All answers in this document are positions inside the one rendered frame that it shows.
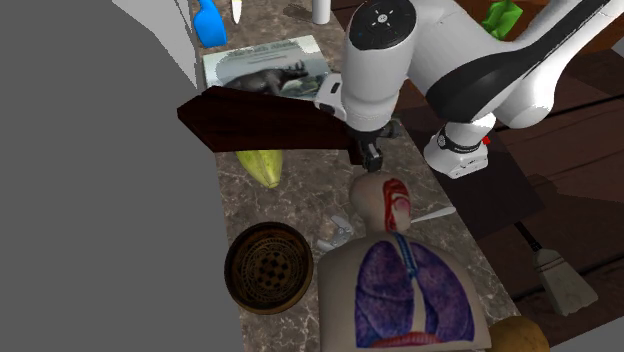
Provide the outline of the silver metal tool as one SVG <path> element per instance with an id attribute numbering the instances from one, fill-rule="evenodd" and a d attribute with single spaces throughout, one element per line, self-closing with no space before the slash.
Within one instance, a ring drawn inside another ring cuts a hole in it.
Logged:
<path id="1" fill-rule="evenodd" d="M 352 225 L 346 219 L 340 216 L 332 216 L 331 221 L 336 226 L 331 239 L 317 240 L 317 247 L 323 252 L 331 251 L 346 244 L 350 240 L 354 232 Z"/>

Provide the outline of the brown patterned bowl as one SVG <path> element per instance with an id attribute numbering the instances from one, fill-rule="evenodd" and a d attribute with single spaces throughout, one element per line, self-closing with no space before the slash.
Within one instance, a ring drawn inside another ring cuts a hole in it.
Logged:
<path id="1" fill-rule="evenodd" d="M 258 315 L 282 313 L 306 293 L 314 272 L 311 248 L 295 228 L 261 222 L 229 247 L 224 280 L 231 298 Z"/>

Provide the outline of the dark brown wooden shelf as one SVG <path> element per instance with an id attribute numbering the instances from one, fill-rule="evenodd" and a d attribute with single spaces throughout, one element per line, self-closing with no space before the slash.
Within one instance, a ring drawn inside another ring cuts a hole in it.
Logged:
<path id="1" fill-rule="evenodd" d="M 346 124 L 310 101 L 212 86 L 177 108 L 179 120 L 212 152 L 345 150 L 363 157 Z"/>

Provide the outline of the brown potato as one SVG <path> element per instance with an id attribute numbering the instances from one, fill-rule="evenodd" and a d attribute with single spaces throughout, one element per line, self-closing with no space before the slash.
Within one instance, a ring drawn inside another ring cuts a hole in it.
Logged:
<path id="1" fill-rule="evenodd" d="M 532 320 L 510 316 L 489 328 L 490 348 L 486 352 L 550 352 L 549 342 Z"/>

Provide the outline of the white cylinder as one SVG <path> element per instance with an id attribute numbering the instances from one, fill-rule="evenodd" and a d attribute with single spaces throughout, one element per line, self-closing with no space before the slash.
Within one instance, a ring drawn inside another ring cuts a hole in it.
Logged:
<path id="1" fill-rule="evenodd" d="M 311 0 L 312 21 L 314 24 L 324 25 L 331 18 L 331 0 Z"/>

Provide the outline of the anatomical torso model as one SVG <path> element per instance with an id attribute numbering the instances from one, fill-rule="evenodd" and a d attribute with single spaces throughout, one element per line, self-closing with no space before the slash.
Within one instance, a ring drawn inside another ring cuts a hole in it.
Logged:
<path id="1" fill-rule="evenodd" d="M 491 347 L 468 271 L 407 236 L 411 201 L 388 173 L 354 179 L 349 200 L 366 234 L 318 263 L 320 352 L 456 352 Z"/>

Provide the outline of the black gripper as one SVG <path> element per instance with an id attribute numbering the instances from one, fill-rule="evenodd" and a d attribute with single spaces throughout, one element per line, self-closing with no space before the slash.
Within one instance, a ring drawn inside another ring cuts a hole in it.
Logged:
<path id="1" fill-rule="evenodd" d="M 397 138 L 401 133 L 402 124 L 398 119 L 391 119 L 382 128 L 374 131 L 358 131 L 346 126 L 348 137 L 358 145 L 361 145 L 363 167 L 368 172 L 380 171 L 383 165 L 383 154 L 377 147 L 378 138 Z"/>

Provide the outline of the book with animal cover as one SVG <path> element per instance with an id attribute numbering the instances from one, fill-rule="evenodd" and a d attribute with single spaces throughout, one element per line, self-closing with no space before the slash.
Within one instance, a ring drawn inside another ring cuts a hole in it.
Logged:
<path id="1" fill-rule="evenodd" d="M 313 36 L 203 56 L 206 85 L 313 100 L 330 67 Z"/>

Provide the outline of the dark robot stand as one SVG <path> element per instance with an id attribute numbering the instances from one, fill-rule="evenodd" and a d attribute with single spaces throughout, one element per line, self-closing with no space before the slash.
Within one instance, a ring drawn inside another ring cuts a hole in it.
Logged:
<path id="1" fill-rule="evenodd" d="M 488 166 L 457 179 L 434 176 L 471 235 L 479 240 L 544 208 L 496 132 L 488 134 Z"/>

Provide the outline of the yellow-green fruit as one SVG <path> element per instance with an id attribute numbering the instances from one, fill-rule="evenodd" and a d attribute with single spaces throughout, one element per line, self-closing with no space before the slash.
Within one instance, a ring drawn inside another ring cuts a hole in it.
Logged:
<path id="1" fill-rule="evenodd" d="M 275 188 L 281 180 L 283 153 L 281 150 L 237 151 L 243 168 L 261 185 Z"/>

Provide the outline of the blue plastic scoop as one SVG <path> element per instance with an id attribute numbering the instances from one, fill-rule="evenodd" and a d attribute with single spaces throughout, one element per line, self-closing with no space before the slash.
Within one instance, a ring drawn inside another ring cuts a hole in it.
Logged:
<path id="1" fill-rule="evenodd" d="M 199 10 L 194 15 L 193 26 L 205 48 L 224 46 L 228 42 L 221 14 L 212 0 L 198 0 Z"/>

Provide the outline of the pale broom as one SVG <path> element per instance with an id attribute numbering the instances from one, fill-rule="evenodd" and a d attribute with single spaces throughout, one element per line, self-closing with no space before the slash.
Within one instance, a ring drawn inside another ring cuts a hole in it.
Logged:
<path id="1" fill-rule="evenodd" d="M 533 269 L 557 314 L 574 314 L 598 300 L 596 291 L 559 252 L 544 248 L 522 222 L 518 221 L 514 226 L 533 252 Z"/>

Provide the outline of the green crumpled thing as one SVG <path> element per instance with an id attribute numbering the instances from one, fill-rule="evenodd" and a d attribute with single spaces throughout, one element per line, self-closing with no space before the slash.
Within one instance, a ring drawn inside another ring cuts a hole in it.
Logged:
<path id="1" fill-rule="evenodd" d="M 512 0 L 493 2 L 481 22 L 482 27 L 495 39 L 504 40 L 523 14 L 523 9 Z"/>

